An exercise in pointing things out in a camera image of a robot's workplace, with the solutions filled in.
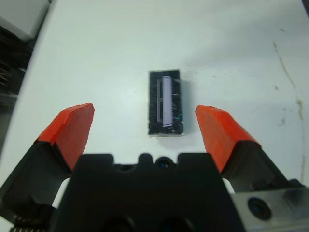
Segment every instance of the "table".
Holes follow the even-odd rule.
[[[136,163],[144,152],[174,161],[204,152],[195,107],[212,105],[287,178],[309,185],[308,38],[300,0],[54,1],[14,110],[0,184],[59,111],[91,102],[85,153]],[[166,69],[181,70],[185,136],[149,138],[149,70]]]

